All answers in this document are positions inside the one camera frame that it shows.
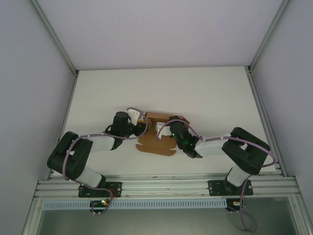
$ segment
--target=mounting plate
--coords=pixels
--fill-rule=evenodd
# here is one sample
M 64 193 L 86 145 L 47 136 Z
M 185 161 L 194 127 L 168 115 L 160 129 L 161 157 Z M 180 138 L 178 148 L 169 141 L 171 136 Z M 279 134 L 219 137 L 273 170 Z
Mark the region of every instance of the mounting plate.
M 112 189 L 113 196 L 114 197 L 121 197 L 122 193 L 122 182 L 104 182 L 99 185 L 99 188 L 106 188 L 106 189 Z M 103 197 L 108 198 L 110 197 L 110 193 L 103 191 L 103 190 L 93 190 L 90 188 L 87 188 L 83 185 L 80 185 L 78 187 L 78 197 Z
M 210 196 L 240 196 L 243 189 L 241 186 L 230 193 L 225 189 L 224 180 L 210 180 L 208 181 L 208 185 Z M 246 184 L 245 195 L 253 195 L 253 189 L 250 180 L 248 180 Z

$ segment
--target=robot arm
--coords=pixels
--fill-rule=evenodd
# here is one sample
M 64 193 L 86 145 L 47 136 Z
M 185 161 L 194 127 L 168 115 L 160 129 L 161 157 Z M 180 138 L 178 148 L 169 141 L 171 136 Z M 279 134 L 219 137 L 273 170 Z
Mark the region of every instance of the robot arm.
M 178 116 L 170 118 L 170 120 L 177 119 L 180 118 Z M 248 145 L 243 149 L 245 143 L 236 140 L 217 139 L 215 141 L 203 141 L 199 137 L 190 134 L 188 128 L 180 121 L 171 122 L 169 129 L 178 148 L 183 150 L 190 158 L 202 158 L 224 152 L 235 162 L 236 165 L 231 168 L 224 181 L 225 189 L 229 192 L 242 186 L 245 179 L 250 175 L 258 175 L 268 155 L 263 150 L 252 145 Z M 240 127 L 234 128 L 230 136 L 257 144 L 268 151 L 270 150 L 270 147 L 265 142 Z
M 108 126 L 104 132 L 110 136 L 100 135 L 100 138 L 93 138 L 92 141 L 88 138 L 78 140 L 67 159 L 66 176 L 92 188 L 103 187 L 106 177 L 86 166 L 89 154 L 103 150 L 115 150 L 122 144 L 123 139 L 121 138 L 129 138 L 132 134 L 142 135 L 148 124 L 137 123 L 141 116 L 142 111 L 135 108 L 129 108 L 127 113 L 117 112 L 112 125 Z M 73 132 L 66 132 L 50 155 L 47 166 L 62 174 L 67 150 L 78 137 Z

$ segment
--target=flattened cardboard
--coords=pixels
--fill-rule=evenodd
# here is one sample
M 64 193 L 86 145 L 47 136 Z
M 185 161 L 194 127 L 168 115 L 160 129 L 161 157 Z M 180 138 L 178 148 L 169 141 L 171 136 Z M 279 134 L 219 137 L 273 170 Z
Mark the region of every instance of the flattened cardboard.
M 149 121 L 149 129 L 146 134 L 138 139 L 140 144 L 136 144 L 136 148 L 141 152 L 146 153 L 155 153 L 164 156 L 172 156 L 176 153 L 176 142 L 174 138 L 170 136 L 162 136 L 162 138 L 157 140 L 157 132 L 156 132 L 156 123 L 157 122 L 168 122 L 170 116 L 173 114 L 162 114 L 162 113 L 154 113 L 147 112 L 146 117 Z M 179 116 L 184 121 L 189 124 L 183 116 Z

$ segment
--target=glass panel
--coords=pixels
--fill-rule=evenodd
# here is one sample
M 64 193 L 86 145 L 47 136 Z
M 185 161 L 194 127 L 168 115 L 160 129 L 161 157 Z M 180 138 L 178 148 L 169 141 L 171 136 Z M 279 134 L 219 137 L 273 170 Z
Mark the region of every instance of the glass panel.
M 248 198 L 262 235 L 296 235 L 287 198 Z M 252 225 L 246 218 L 246 224 Z M 240 216 L 225 209 L 45 211 L 39 235 L 243 235 Z

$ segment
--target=white table surface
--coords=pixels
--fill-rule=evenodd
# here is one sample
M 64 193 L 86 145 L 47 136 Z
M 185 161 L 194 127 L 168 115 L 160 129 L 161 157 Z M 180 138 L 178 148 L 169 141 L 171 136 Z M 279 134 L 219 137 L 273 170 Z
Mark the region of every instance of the white table surface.
M 65 131 L 101 133 L 128 107 L 183 115 L 205 137 L 240 126 L 266 141 L 244 67 L 80 71 Z M 191 159 L 178 149 L 167 157 L 140 152 L 136 143 L 93 153 L 87 165 L 104 175 L 227 173 L 234 165 L 227 155 Z

